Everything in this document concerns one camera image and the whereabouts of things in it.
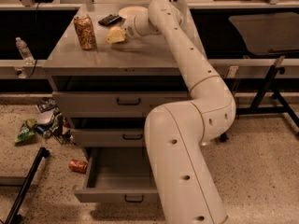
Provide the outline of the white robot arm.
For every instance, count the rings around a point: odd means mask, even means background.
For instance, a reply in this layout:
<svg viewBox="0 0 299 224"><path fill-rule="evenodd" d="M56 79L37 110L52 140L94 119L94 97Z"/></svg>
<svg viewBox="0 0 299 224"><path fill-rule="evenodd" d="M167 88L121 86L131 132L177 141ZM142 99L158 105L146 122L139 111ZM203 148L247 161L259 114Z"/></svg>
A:
<svg viewBox="0 0 299 224"><path fill-rule="evenodd" d="M191 99L163 104L146 117L149 163L167 224L231 224L200 145L223 135L235 120L235 98L181 28L182 12L167 0L151 0L145 12L127 18L107 35L164 36Z"/></svg>

